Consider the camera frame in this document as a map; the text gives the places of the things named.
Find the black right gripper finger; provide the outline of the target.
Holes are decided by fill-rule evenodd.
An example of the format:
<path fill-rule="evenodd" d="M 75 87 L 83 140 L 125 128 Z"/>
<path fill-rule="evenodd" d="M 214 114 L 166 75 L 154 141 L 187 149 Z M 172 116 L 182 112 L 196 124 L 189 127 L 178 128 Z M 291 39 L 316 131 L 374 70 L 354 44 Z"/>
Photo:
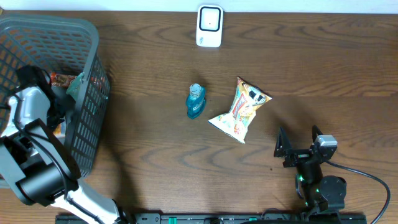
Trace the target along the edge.
<path fill-rule="evenodd" d="M 277 141 L 274 149 L 274 157 L 286 157 L 292 151 L 292 145 L 282 127 L 279 128 Z"/>
<path fill-rule="evenodd" d="M 312 126 L 312 140 L 313 143 L 319 142 L 320 138 L 323 136 L 323 133 L 320 131 L 317 125 Z"/>

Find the red brown snack bar wrapper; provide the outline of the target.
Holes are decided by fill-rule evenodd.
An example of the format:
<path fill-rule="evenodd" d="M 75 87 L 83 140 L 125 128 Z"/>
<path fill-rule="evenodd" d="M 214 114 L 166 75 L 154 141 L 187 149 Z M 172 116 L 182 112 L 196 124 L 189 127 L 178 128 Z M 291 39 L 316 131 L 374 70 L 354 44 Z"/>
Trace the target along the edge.
<path fill-rule="evenodd" d="M 50 74 L 52 86 L 58 86 L 62 88 L 68 88 L 75 78 L 76 76 L 74 75 L 63 75 L 54 72 Z"/>

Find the teal tissue pack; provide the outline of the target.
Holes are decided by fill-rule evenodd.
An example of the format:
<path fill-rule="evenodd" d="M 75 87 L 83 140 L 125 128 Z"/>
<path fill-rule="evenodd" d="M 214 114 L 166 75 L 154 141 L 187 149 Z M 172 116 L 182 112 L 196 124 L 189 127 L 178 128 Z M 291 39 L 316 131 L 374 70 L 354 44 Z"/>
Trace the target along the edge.
<path fill-rule="evenodd" d="M 84 73 L 80 73 L 70 82 L 69 87 L 66 90 L 66 94 L 70 95 L 75 101 L 78 99 L 83 77 Z"/>

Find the yellow chips bag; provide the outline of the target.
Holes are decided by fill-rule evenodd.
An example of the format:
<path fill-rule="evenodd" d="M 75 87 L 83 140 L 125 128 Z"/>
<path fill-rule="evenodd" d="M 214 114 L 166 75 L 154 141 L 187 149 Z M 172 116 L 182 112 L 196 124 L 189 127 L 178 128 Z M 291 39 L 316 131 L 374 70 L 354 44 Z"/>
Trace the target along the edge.
<path fill-rule="evenodd" d="M 244 144 L 248 126 L 255 118 L 256 110 L 271 99 L 271 96 L 238 77 L 236 93 L 230 110 L 209 119 L 208 122 Z"/>

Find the small orange snack packet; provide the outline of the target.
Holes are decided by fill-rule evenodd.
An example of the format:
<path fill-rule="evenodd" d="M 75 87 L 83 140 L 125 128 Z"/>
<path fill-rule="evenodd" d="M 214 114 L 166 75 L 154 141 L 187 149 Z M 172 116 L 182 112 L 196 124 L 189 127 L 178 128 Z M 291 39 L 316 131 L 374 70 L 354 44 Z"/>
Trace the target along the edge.
<path fill-rule="evenodd" d="M 65 137 L 66 136 L 66 129 L 67 129 L 66 122 L 62 122 L 55 128 L 55 130 L 53 131 L 53 134 L 57 138 Z"/>

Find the blue mouthwash bottle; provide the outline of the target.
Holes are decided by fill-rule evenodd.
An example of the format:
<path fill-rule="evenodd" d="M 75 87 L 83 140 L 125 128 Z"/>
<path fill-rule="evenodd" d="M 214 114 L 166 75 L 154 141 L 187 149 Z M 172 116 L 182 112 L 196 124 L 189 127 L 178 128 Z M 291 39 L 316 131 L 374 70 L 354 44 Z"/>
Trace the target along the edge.
<path fill-rule="evenodd" d="M 186 99 L 187 116 L 195 119 L 205 109 L 206 106 L 206 89 L 201 85 L 194 83 L 190 86 L 190 92 Z"/>

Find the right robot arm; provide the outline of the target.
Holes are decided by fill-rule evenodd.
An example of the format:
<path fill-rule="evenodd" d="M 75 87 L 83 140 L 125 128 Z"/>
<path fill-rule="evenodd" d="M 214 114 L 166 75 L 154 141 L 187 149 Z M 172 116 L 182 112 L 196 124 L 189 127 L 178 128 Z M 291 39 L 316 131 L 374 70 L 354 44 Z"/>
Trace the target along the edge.
<path fill-rule="evenodd" d="M 345 207 L 346 181 L 334 175 L 324 176 L 321 164 L 328 162 L 337 150 L 337 140 L 312 127 L 312 144 L 307 149 L 294 149 L 283 128 L 279 128 L 274 157 L 284 159 L 285 168 L 297 169 L 297 188 L 312 213 L 334 213 Z"/>

